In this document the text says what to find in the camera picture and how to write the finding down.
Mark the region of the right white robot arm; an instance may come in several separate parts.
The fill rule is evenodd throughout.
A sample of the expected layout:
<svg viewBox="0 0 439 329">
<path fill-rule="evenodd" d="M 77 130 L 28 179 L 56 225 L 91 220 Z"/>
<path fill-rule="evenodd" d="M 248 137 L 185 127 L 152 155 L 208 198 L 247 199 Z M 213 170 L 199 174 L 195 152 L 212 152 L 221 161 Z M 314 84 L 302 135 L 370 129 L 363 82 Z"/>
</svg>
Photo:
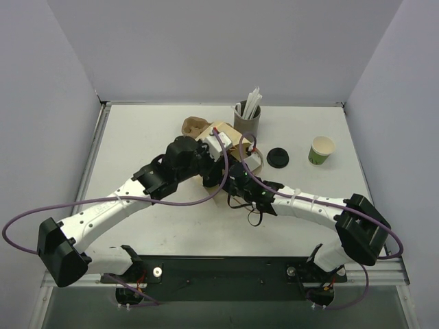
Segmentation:
<svg viewBox="0 0 439 329">
<path fill-rule="evenodd" d="M 349 199 L 304 193 L 276 182 L 252 177 L 241 163 L 232 165 L 224 186 L 229 195 L 245 200 L 262 214 L 288 216 L 324 226 L 338 240 L 319 244 L 308 258 L 325 272 L 346 263 L 373 266 L 379 259 L 390 224 L 362 195 Z"/>
</svg>

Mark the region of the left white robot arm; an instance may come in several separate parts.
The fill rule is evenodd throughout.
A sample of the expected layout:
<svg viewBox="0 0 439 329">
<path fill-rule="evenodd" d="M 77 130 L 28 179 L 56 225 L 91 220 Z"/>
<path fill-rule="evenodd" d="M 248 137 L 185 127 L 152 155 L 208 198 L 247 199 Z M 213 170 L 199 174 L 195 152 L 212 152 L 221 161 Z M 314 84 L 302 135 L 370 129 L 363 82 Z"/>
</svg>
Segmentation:
<svg viewBox="0 0 439 329">
<path fill-rule="evenodd" d="M 223 132 L 213 132 L 200 141 L 179 136 L 164 154 L 139 169 L 104 201 L 60 221 L 43 221 L 37 254 L 56 284 L 67 287 L 92 273 L 118 275 L 126 282 L 141 277 L 145 265 L 130 246 L 93 249 L 92 242 L 130 215 L 162 204 L 189 178 L 200 175 L 225 180 L 231 146 Z"/>
</svg>

